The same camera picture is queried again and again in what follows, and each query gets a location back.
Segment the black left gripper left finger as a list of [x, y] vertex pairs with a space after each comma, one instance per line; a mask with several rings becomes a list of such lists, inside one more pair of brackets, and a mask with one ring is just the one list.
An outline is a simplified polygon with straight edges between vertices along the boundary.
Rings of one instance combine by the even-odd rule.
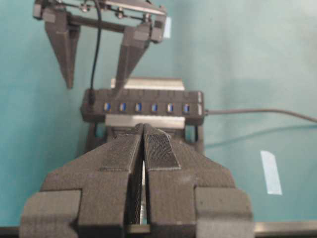
[[26, 202], [22, 238], [122, 238], [138, 221], [144, 126], [50, 172]]

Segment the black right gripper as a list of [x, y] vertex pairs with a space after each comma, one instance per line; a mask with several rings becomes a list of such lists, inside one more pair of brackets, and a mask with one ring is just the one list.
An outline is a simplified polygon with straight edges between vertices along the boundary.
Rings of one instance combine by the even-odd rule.
[[[94, 9], [96, 19], [75, 15], [71, 9], [89, 12]], [[139, 20], [136, 27], [102, 20], [102, 13], [108, 11], [118, 19]], [[45, 31], [59, 63], [67, 89], [74, 85], [77, 44], [81, 32], [80, 25], [123, 32], [116, 72], [115, 89], [126, 84], [132, 71], [147, 50], [150, 42], [163, 41], [166, 25], [166, 8], [154, 5], [149, 0], [36, 0], [33, 17], [45, 22]]]

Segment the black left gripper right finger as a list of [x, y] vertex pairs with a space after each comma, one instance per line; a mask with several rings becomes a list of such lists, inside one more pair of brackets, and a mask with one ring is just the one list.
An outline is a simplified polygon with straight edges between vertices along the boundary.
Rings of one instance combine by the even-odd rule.
[[229, 169], [166, 134], [143, 138], [151, 237], [254, 237], [250, 199]]

